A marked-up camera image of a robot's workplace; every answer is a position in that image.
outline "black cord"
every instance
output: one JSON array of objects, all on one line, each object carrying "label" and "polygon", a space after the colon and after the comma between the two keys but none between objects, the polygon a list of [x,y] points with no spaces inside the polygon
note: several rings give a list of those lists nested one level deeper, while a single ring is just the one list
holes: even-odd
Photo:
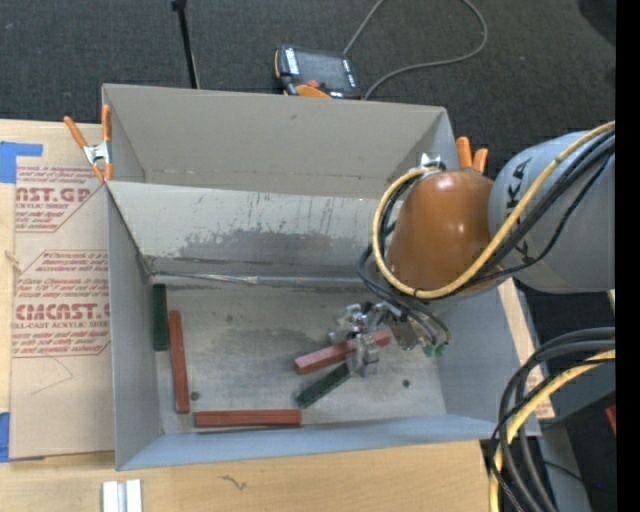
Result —
[{"label": "black cord", "polygon": [[388,288],[384,288],[376,283],[371,277],[367,274],[366,270],[366,262],[373,253],[373,248],[369,245],[358,258],[358,263],[356,265],[356,271],[360,276],[360,279],[364,282],[365,286],[378,298],[384,300],[385,302],[391,304],[393,307],[398,309],[405,316],[410,317],[415,322],[417,322],[426,332],[427,334],[431,332],[431,328],[425,321],[420,317],[416,311],[419,311],[422,315],[428,317],[432,322],[434,322],[442,331],[443,334],[443,344],[448,345],[451,340],[451,332],[449,328],[437,317],[432,315],[430,312],[426,311],[424,308],[415,307],[408,304],[406,298],[404,296],[397,295],[394,291],[389,290]]},{"label": "black cord", "polygon": [[[398,75],[401,75],[401,74],[404,74],[404,73],[408,73],[410,71],[417,71],[417,70],[436,67],[436,66],[444,66],[444,65],[448,65],[448,64],[455,64],[457,62],[462,62],[462,61],[468,60],[471,57],[474,57],[475,55],[480,53],[484,49],[484,47],[486,46],[487,41],[489,39],[489,29],[487,28],[487,24],[484,21],[484,18],[482,17],[482,14],[480,14],[480,11],[478,11],[478,9],[471,2],[469,2],[469,0],[461,0],[461,2],[471,10],[471,12],[475,15],[475,17],[480,22],[480,26],[482,27],[482,41],[480,42],[480,44],[474,50],[472,50],[471,52],[469,52],[469,53],[467,53],[465,55],[461,55],[459,57],[453,57],[453,58],[450,58],[450,59],[444,59],[444,60],[439,60],[439,61],[434,61],[434,62],[424,62],[424,63],[421,63],[421,64],[414,64],[412,66],[406,66],[406,67],[403,67],[403,68],[400,68],[400,69],[396,69],[395,71],[392,71],[391,73],[388,73],[387,75],[383,76],[376,83],[374,83],[371,87],[369,87],[369,89],[364,94],[362,99],[363,100],[368,100],[371,97],[371,95],[373,94],[373,92],[376,89],[378,89],[378,87],[380,87],[383,83],[387,82],[388,80],[390,80],[392,78],[395,78]],[[380,0],[376,3],[376,5],[372,9],[372,12],[370,13],[370,15],[373,14],[373,12],[379,7],[379,5],[381,3],[382,2]],[[365,20],[365,22],[363,23],[363,25],[360,26],[360,28],[358,29],[358,32],[356,32],[356,35],[352,38],[352,40],[349,42],[349,44],[345,48],[344,53],[346,53],[351,48],[351,46],[355,42],[355,39],[360,35],[360,32],[364,28],[364,25],[369,21],[369,18],[370,18],[370,16],[368,16],[367,19]]]},{"label": "black cord", "polygon": [[608,163],[609,163],[609,160],[607,160],[600,167],[600,169],[589,179],[589,181],[586,183],[584,188],[576,196],[576,198],[573,201],[573,203],[569,206],[569,208],[562,215],[562,218],[560,219],[560,222],[558,223],[558,226],[556,227],[556,230],[554,231],[553,235],[549,239],[549,242],[547,243],[546,247],[542,250],[542,252],[538,256],[536,256],[533,259],[530,259],[526,263],[522,263],[521,265],[518,265],[518,266],[515,266],[515,267],[511,267],[511,268],[508,268],[508,269],[505,269],[505,270],[501,270],[501,271],[498,271],[498,272],[494,272],[494,273],[491,273],[491,274],[485,274],[485,275],[482,275],[480,277],[472,278],[472,279],[469,280],[468,283],[465,283],[465,285],[462,286],[458,290],[458,292],[460,292],[460,291],[462,291],[462,290],[464,290],[466,288],[469,288],[470,286],[475,286],[477,284],[480,284],[482,282],[493,281],[493,280],[496,280],[496,279],[502,279],[502,278],[507,277],[507,276],[509,276],[511,274],[515,274],[516,272],[520,272],[521,270],[524,270],[524,269],[526,269],[528,267],[531,267],[531,266],[535,265],[536,263],[541,261],[545,256],[547,256],[547,254],[549,254],[551,249],[553,249],[553,247],[555,246],[556,242],[560,238],[560,235],[562,234],[562,230],[564,229],[566,223],[568,222],[569,218],[571,217],[571,214],[575,211],[575,209],[578,207],[578,205],[582,202],[582,200],[586,196],[587,192],[591,189],[591,187],[593,186],[595,181],[598,179],[598,177],[600,177],[602,172],[606,169]]},{"label": "black cord", "polygon": [[369,11],[369,14],[367,14],[364,21],[358,27],[358,30],[356,30],[355,34],[353,34],[353,36],[351,37],[351,40],[347,43],[347,46],[345,46],[344,50],[342,50],[342,55],[346,56],[347,53],[349,53],[349,50],[351,50],[351,47],[354,45],[358,37],[360,37],[360,34],[364,30],[364,28],[369,24],[369,20],[371,19],[373,14],[378,10],[378,7],[382,5],[382,2],[384,2],[384,0],[378,0],[375,3],[375,5],[371,8],[371,10]]},{"label": "black cord", "polygon": [[569,475],[570,477],[574,478],[575,480],[577,480],[578,482],[580,482],[583,485],[588,485],[590,489],[593,489],[594,491],[600,491],[600,492],[605,492],[608,494],[617,494],[617,491],[615,489],[609,489],[607,487],[602,487],[599,483],[597,482],[593,482],[591,480],[586,480],[584,478],[582,478],[580,475],[575,474],[573,471],[565,468],[564,466],[561,466],[560,464],[556,464],[555,462],[551,462],[548,460],[543,460],[542,461],[543,464],[558,469],[560,471],[562,471],[563,473],[565,473],[566,475]]},{"label": "black cord", "polygon": [[518,440],[518,446],[520,446],[520,453],[522,455],[524,467],[526,469],[526,473],[531,478],[534,491],[542,501],[542,506],[545,510],[547,510],[547,512],[554,512],[556,510],[556,504],[553,502],[551,496],[549,496],[549,493],[542,482],[542,478],[536,469],[524,425],[518,429],[516,437]]},{"label": "black cord", "polygon": [[[533,226],[536,225],[551,205],[564,192],[566,192],[566,190],[573,185],[577,179],[589,171],[598,160],[608,156],[605,162],[606,166],[606,163],[609,161],[613,151],[615,151],[615,130],[607,132],[596,138],[592,144],[590,144],[576,157],[571,165],[565,169],[560,177],[558,177],[547,194],[541,198],[540,201],[536,201],[535,207],[527,214],[527,217],[519,223],[518,227],[509,235],[509,238],[503,242],[495,253],[478,270],[477,275],[483,276],[491,272],[504,259],[504,257],[516,247],[516,245],[526,236]],[[603,171],[603,167],[604,166],[602,166],[596,174],[601,173]]]},{"label": "black cord", "polygon": [[[575,368],[575,367],[578,367],[578,366],[597,366],[599,364],[608,363],[608,362],[614,362],[614,361],[615,361],[615,359],[602,359],[602,360],[599,360],[599,361],[580,361],[580,362],[577,362],[574,365],[572,365],[572,368]],[[496,480],[500,484],[500,487],[503,490],[504,494],[509,497],[509,499],[511,500],[513,505],[518,510],[524,510],[524,509],[522,508],[522,505],[520,504],[518,499],[515,497],[515,493],[514,493],[513,489],[511,488],[511,486],[509,484],[506,483],[506,480],[501,475],[500,470],[498,470],[498,468],[495,465],[495,461],[494,461],[495,452],[496,452],[497,446],[500,445],[500,441],[498,439],[498,434],[500,432],[500,428],[503,425],[505,425],[506,422],[512,416],[514,416],[520,410],[522,410],[527,405],[527,403],[529,403],[537,395],[537,393],[540,392],[540,390],[544,386],[546,386],[554,377],[555,377],[555,375],[545,378],[542,382],[540,382],[540,384],[538,384],[538,386],[535,387],[534,390],[531,391],[531,393],[529,395],[527,395],[527,397],[522,401],[522,403],[515,405],[511,410],[507,411],[507,413],[504,414],[499,419],[499,422],[498,422],[497,426],[495,427],[495,429],[494,429],[494,431],[493,431],[493,433],[492,433],[492,435],[491,435],[491,437],[489,439],[489,441],[490,441],[490,445],[489,445],[490,456],[488,457],[488,459],[489,459],[489,470],[496,477]],[[510,449],[511,449],[510,446],[507,446],[507,452],[510,453]]]},{"label": "black cord", "polygon": [[[518,372],[516,372],[516,374],[510,379],[502,395],[502,399],[500,401],[500,406],[499,406],[499,422],[498,422],[498,425],[496,426],[496,429],[494,430],[494,433],[492,434],[491,439],[495,440],[496,436],[498,434],[500,435],[499,443],[503,451],[505,468],[507,469],[507,471],[509,471],[509,474],[513,477],[513,480],[516,486],[518,487],[522,495],[525,497],[525,500],[527,501],[527,503],[536,511],[541,509],[539,505],[535,502],[535,499],[527,489],[526,485],[524,485],[524,481],[520,474],[520,469],[515,465],[513,461],[513,457],[511,454],[511,446],[507,442],[506,422],[511,416],[513,416],[515,413],[521,410],[526,405],[526,403],[528,403],[533,397],[535,397],[536,394],[543,388],[543,386],[545,386],[552,378],[554,378],[554,376],[547,377],[546,379],[543,380],[543,382],[541,382],[538,386],[536,386],[536,388],[532,390],[529,393],[529,395],[525,397],[524,388],[526,385],[527,376],[535,366],[537,366],[538,364],[544,361],[550,360],[555,357],[559,357],[561,355],[566,355],[571,353],[584,354],[585,351],[589,352],[594,350],[609,349],[609,348],[615,347],[615,341],[611,339],[605,339],[605,340],[595,339],[601,336],[611,338],[612,336],[615,336],[615,329],[611,329],[611,328],[587,329],[587,330],[577,331],[575,333],[569,333],[567,335],[559,336],[551,340],[547,344],[543,345],[536,352],[534,352],[534,354],[523,365],[523,367]],[[600,362],[601,361],[593,361],[593,362],[577,361],[575,364],[571,365],[570,367],[577,367],[585,364],[589,364],[593,366],[596,364],[600,364]],[[511,396],[514,390],[517,391],[516,405],[511,410],[508,410],[508,405],[509,405],[509,402],[511,401]],[[532,475],[537,474],[535,472],[535,468],[533,468],[533,471],[531,467],[528,467],[528,469]],[[538,481],[538,484],[542,486],[541,481],[539,480],[539,477],[537,481]],[[538,489],[538,484],[536,484],[536,490],[538,491],[538,494],[542,496],[546,510],[555,511],[555,506],[553,505],[551,500],[550,499],[545,500],[543,497],[543,496],[547,496],[548,498],[546,491],[544,491],[542,494],[539,492],[540,489]]]},{"label": "black cord", "polygon": [[191,51],[191,41],[189,39],[189,26],[187,25],[187,16],[185,14],[185,8],[187,7],[187,0],[172,0],[171,8],[178,13],[178,19],[180,20],[180,32],[182,34],[182,44],[184,46],[184,53],[187,60],[187,68],[189,69],[189,80],[191,82],[192,89],[200,89],[198,81],[198,74],[196,72],[196,63]]}]

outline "black cable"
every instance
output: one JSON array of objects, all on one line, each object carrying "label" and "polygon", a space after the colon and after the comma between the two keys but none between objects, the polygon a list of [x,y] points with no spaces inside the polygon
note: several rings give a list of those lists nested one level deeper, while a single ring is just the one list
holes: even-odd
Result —
[{"label": "black cable", "polygon": [[[577,363],[575,363],[574,365],[571,366],[571,368],[575,368],[578,366],[597,366],[599,364],[603,364],[606,362],[614,362],[615,359],[601,359],[599,361],[579,361]],[[527,395],[524,400],[519,403],[516,404],[512,409],[510,409],[509,411],[507,411],[503,416],[501,416],[499,418],[498,424],[495,427],[491,437],[490,437],[490,442],[491,445],[494,447],[492,450],[490,450],[490,452],[492,452],[494,454],[493,457],[489,457],[489,468],[492,472],[492,474],[496,477],[498,483],[500,484],[500,487],[502,488],[503,492],[505,493],[505,495],[507,495],[510,500],[513,502],[514,506],[516,506],[516,508],[518,508],[518,510],[523,510],[522,506],[520,505],[520,503],[518,502],[517,498],[515,497],[515,493],[513,492],[513,489],[511,489],[511,487],[506,483],[505,479],[502,477],[502,475],[500,474],[500,470],[498,470],[498,468],[495,465],[494,462],[494,457],[495,457],[495,452],[496,449],[495,447],[497,447],[500,443],[497,439],[497,436],[500,432],[500,429],[503,425],[506,425],[506,422],[515,414],[517,414],[520,410],[522,410],[536,395],[538,392],[540,392],[541,389],[543,389],[543,387],[545,387],[546,385],[549,384],[549,382],[555,378],[556,376],[548,376],[547,378],[545,378],[542,382],[540,382],[532,391],[529,395]],[[510,447],[507,446],[507,452],[510,452]]]},{"label": "black cable", "polygon": [[[358,272],[358,275],[360,276],[360,279],[362,279],[362,281],[367,286],[369,291],[371,291],[374,295],[376,295],[380,299],[382,299],[382,300],[388,302],[389,304],[391,304],[393,307],[398,309],[405,316],[408,316],[408,317],[412,318],[427,333],[430,333],[431,332],[431,328],[429,327],[429,325],[426,324],[424,322],[424,320],[416,313],[416,309],[418,309],[418,308],[413,308],[413,307],[409,306],[406,303],[406,301],[404,300],[404,297],[397,296],[391,290],[389,290],[387,288],[383,288],[382,286],[380,286],[379,284],[374,282],[367,275],[366,268],[365,268],[366,261],[371,256],[372,252],[373,252],[373,248],[372,248],[371,245],[369,245],[362,252],[362,254],[360,255],[360,258],[358,258],[358,264],[356,265],[356,271]],[[449,344],[450,339],[451,339],[451,333],[450,333],[449,329],[447,328],[447,326],[444,325],[444,323],[442,323],[442,321],[440,321],[438,318],[436,318],[434,315],[432,315],[428,311],[420,310],[420,313],[422,313],[423,315],[427,316],[431,321],[433,321],[441,329],[441,331],[442,331],[442,333],[444,335],[443,344],[445,344],[445,345]]]},{"label": "black cable", "polygon": [[[527,374],[529,373],[529,370],[531,368],[533,368],[533,366],[537,366],[540,362],[542,361],[546,361],[549,359],[552,359],[554,357],[558,357],[560,355],[566,355],[566,354],[571,354],[571,353],[576,353],[578,351],[580,352],[584,352],[584,351],[596,351],[596,350],[604,350],[607,348],[610,348],[611,345],[615,346],[614,342],[611,341],[607,341],[607,342],[602,342],[602,341],[579,341],[576,343],[571,343],[569,345],[561,345],[558,347],[554,347],[546,352],[543,353],[542,356],[538,356],[536,357],[533,361],[529,361],[526,365],[525,368],[527,368]],[[510,394],[508,396],[503,395],[503,399],[501,400],[501,404],[500,404],[500,410],[503,411],[504,409],[506,409],[506,402],[505,400],[509,400],[511,398]],[[502,452],[503,452],[503,458],[504,458],[504,463],[505,463],[505,467],[508,469],[509,474],[513,477],[514,482],[516,483],[516,486],[518,487],[518,489],[520,490],[520,492],[522,493],[523,497],[525,498],[525,500],[527,501],[527,503],[529,504],[529,506],[535,511],[535,512],[543,512],[543,509],[536,503],[535,498],[533,497],[533,495],[531,494],[531,492],[529,491],[527,485],[524,483],[524,479],[522,478],[521,474],[520,474],[520,470],[519,468],[516,467],[516,463],[515,460],[511,454],[511,445],[507,439],[507,425],[503,424],[500,428],[500,445],[502,447]],[[555,507],[549,509],[550,511],[555,512]]]},{"label": "black cable", "polygon": [[519,223],[518,227],[509,235],[509,238],[495,251],[495,253],[478,270],[477,275],[484,275],[493,270],[504,257],[511,252],[516,245],[526,236],[540,218],[548,211],[551,205],[580,178],[589,171],[592,166],[606,155],[611,156],[615,150],[615,130],[607,132],[596,138],[587,146],[576,159],[565,169],[561,176],[553,183],[547,194],[536,201],[535,207],[527,214],[527,217]]},{"label": "black cable", "polygon": [[[521,369],[518,372],[516,372],[516,374],[510,379],[509,383],[507,384],[504,390],[502,399],[500,401],[500,407],[499,407],[500,421],[498,423],[498,426],[496,427],[496,430],[494,431],[492,439],[495,438],[497,433],[500,434],[500,438],[501,438],[500,445],[503,451],[505,467],[507,468],[509,473],[512,475],[516,483],[516,486],[522,492],[527,502],[536,511],[541,509],[537,506],[537,504],[535,503],[535,500],[533,499],[528,489],[524,485],[524,482],[520,475],[520,470],[516,467],[513,461],[513,457],[510,451],[511,448],[506,438],[506,428],[507,428],[506,421],[512,414],[520,410],[525,403],[527,403],[533,396],[535,396],[537,390],[541,389],[544,383],[546,383],[548,380],[553,378],[553,377],[548,377],[543,381],[543,383],[537,386],[536,389],[533,390],[527,397],[523,398],[524,387],[526,385],[527,376],[531,371],[531,369],[533,369],[535,366],[537,366],[538,364],[546,360],[559,357],[561,355],[578,353],[578,352],[584,353],[584,351],[593,351],[593,350],[608,349],[608,348],[615,347],[615,342],[610,339],[607,339],[607,340],[591,339],[590,341],[585,341],[585,339],[599,337],[602,335],[611,337],[611,335],[615,335],[615,329],[611,330],[610,328],[603,328],[603,329],[583,330],[583,331],[578,331],[576,333],[569,333],[568,335],[560,336],[555,338],[554,340],[551,340],[550,342],[545,344],[543,347],[538,349],[529,358],[529,360],[523,365],[523,367],[521,367]],[[578,366],[581,364],[589,364],[589,363],[598,364],[596,362],[579,361],[576,364],[572,365],[572,367]],[[513,394],[514,389],[518,391],[518,394],[516,395],[516,406],[511,410],[511,412],[508,412],[507,411],[508,404],[511,401],[511,395]],[[532,473],[532,475],[537,475],[535,470],[531,471],[531,468],[528,468],[528,469],[530,469],[529,472]],[[550,510],[550,511],[555,510],[555,507],[551,503],[550,499],[546,501],[543,498],[543,501],[545,501],[545,507],[547,508],[547,510]]]},{"label": "black cable", "polygon": [[564,212],[562,218],[560,219],[560,222],[558,223],[558,226],[556,227],[556,230],[554,231],[553,235],[549,239],[549,242],[547,243],[545,248],[542,250],[542,252],[538,256],[536,256],[535,258],[530,259],[526,263],[522,263],[521,265],[517,265],[515,267],[511,267],[511,268],[508,268],[508,269],[505,269],[505,270],[501,270],[501,271],[498,271],[498,272],[494,272],[494,273],[491,273],[491,274],[481,275],[480,277],[474,277],[474,278],[470,279],[468,283],[465,283],[464,286],[460,287],[457,290],[457,292],[460,292],[460,291],[462,291],[462,290],[464,290],[466,288],[469,288],[471,286],[475,286],[477,284],[480,284],[480,283],[483,283],[483,282],[486,282],[486,281],[493,281],[493,280],[496,280],[496,279],[501,279],[503,277],[509,276],[511,274],[515,274],[516,272],[520,272],[521,270],[524,270],[525,268],[528,268],[528,267],[531,267],[531,266],[535,265],[540,260],[542,260],[545,256],[547,256],[547,254],[549,254],[551,249],[553,249],[553,247],[555,246],[556,242],[560,238],[560,235],[562,234],[562,230],[564,229],[566,223],[568,222],[571,214],[575,211],[575,209],[578,207],[580,202],[582,202],[582,200],[586,196],[587,192],[591,189],[591,187],[593,186],[595,181],[598,179],[598,177],[600,177],[600,175],[606,169],[608,164],[609,164],[609,160],[607,160],[600,167],[600,169],[598,169],[598,171],[585,184],[584,188],[576,196],[576,198],[574,199],[573,203]]},{"label": "black cable", "polygon": [[[465,55],[461,55],[459,57],[453,57],[450,59],[444,59],[444,60],[440,60],[440,61],[434,61],[434,62],[425,62],[425,63],[421,63],[421,64],[414,64],[412,66],[406,66],[404,68],[400,68],[397,69],[395,71],[392,71],[391,73],[388,73],[387,75],[383,76],[382,78],[380,78],[376,83],[374,83],[371,87],[369,87],[369,89],[367,90],[367,92],[364,94],[363,96],[363,100],[368,100],[371,95],[373,94],[373,92],[378,89],[378,87],[380,87],[383,83],[387,82],[388,80],[395,78],[398,75],[404,74],[404,73],[408,73],[409,71],[416,71],[416,70],[420,70],[420,69],[426,69],[426,68],[431,68],[431,67],[436,67],[436,66],[444,66],[444,65],[448,65],[448,64],[455,64],[457,62],[462,62],[465,60],[470,59],[471,57],[474,57],[475,55],[477,55],[478,53],[480,53],[484,47],[487,44],[487,41],[489,39],[489,29],[487,28],[487,24],[484,21],[484,18],[482,17],[482,14],[480,14],[480,11],[478,11],[478,9],[468,0],[461,0],[461,2],[463,4],[465,4],[470,10],[471,12],[476,16],[476,18],[478,19],[478,21],[480,22],[480,25],[482,27],[482,41],[481,43],[475,48],[475,50],[472,50],[471,52],[465,54]],[[380,2],[378,2],[378,4],[376,4],[374,6],[374,9],[378,8]],[[349,45],[347,46],[346,50],[351,48],[351,45],[353,44],[355,40],[352,40]]]},{"label": "black cable", "polygon": [[[436,169],[442,169],[441,165],[438,164],[438,167],[434,167],[433,171]],[[385,253],[385,238],[388,236],[393,229],[395,228],[395,224],[393,227],[387,226],[389,220],[391,219],[391,213],[393,212],[393,207],[395,206],[400,196],[404,194],[409,188],[411,188],[417,181],[420,181],[425,178],[425,174],[417,175],[410,180],[402,183],[391,196],[387,200],[384,205],[381,215],[380,215],[380,224],[378,225],[378,244],[380,246],[381,254]]]},{"label": "black cable", "polygon": [[182,44],[184,46],[184,53],[187,60],[187,68],[189,69],[189,81],[191,82],[192,89],[200,89],[198,81],[198,74],[196,72],[196,63],[191,51],[191,41],[189,39],[189,26],[187,25],[187,16],[185,14],[185,8],[187,7],[187,0],[172,0],[171,8],[178,13],[178,19],[180,20],[180,32],[182,34]]},{"label": "black cable", "polygon": [[579,481],[581,484],[583,485],[588,485],[589,488],[593,489],[594,491],[600,491],[600,492],[605,492],[608,494],[617,494],[617,491],[615,489],[609,489],[607,487],[602,487],[599,483],[591,481],[591,480],[586,480],[585,478],[581,477],[580,475],[575,474],[573,471],[565,468],[564,466],[561,466],[560,464],[556,464],[555,462],[551,462],[548,460],[543,460],[542,461],[543,464],[550,466],[552,468],[558,469],[560,471],[562,471],[563,473],[565,473],[566,475],[569,475],[570,477],[576,479],[577,481]]},{"label": "black cable", "polygon": [[[567,339],[575,339],[576,341],[577,340],[588,339],[589,335],[591,337],[594,337],[594,338],[595,337],[606,338],[607,335],[608,335],[608,337],[611,337],[614,334],[615,334],[615,330],[614,329],[609,329],[609,328],[591,329],[591,330],[588,330],[588,331],[580,331],[577,336],[575,336],[575,335],[574,336],[565,335],[565,336],[562,336],[562,337],[558,337],[558,338],[556,338],[556,341],[554,342],[553,345],[557,346],[558,344],[563,343],[564,340],[567,340]],[[526,384],[526,380],[521,380],[519,386],[516,388],[516,396],[515,396],[515,402],[516,403],[521,402],[523,400],[523,398],[524,398],[525,384]],[[553,501],[551,500],[551,497],[547,493],[547,491],[545,489],[545,486],[542,483],[542,479],[540,478],[540,475],[538,474],[538,471],[536,471],[535,462],[533,460],[533,455],[532,455],[531,450],[529,448],[529,443],[528,443],[528,440],[527,440],[527,435],[526,435],[526,432],[525,432],[524,425],[522,427],[520,427],[520,429],[518,429],[517,438],[518,438],[518,442],[519,442],[519,446],[520,446],[520,451],[521,451],[521,454],[522,454],[522,460],[524,462],[524,467],[526,468],[526,470],[528,471],[529,475],[531,476],[531,479],[532,479],[532,482],[533,482],[533,487],[537,491],[537,494],[540,497],[540,499],[542,500],[543,506],[546,508],[546,510],[549,511],[549,512],[553,512],[555,510],[555,504],[553,503]]]},{"label": "black cable", "polygon": [[356,30],[356,32],[351,37],[351,40],[347,43],[347,46],[345,46],[344,50],[342,50],[342,55],[346,56],[347,53],[349,53],[349,50],[351,50],[351,47],[356,42],[358,37],[360,37],[360,34],[364,30],[364,28],[369,24],[369,20],[371,19],[373,14],[378,10],[378,7],[380,7],[380,5],[382,5],[382,2],[384,2],[384,0],[378,0],[375,3],[375,5],[371,8],[371,10],[369,11],[369,14],[367,14],[367,16],[365,17],[364,21],[358,27],[358,30]]}]

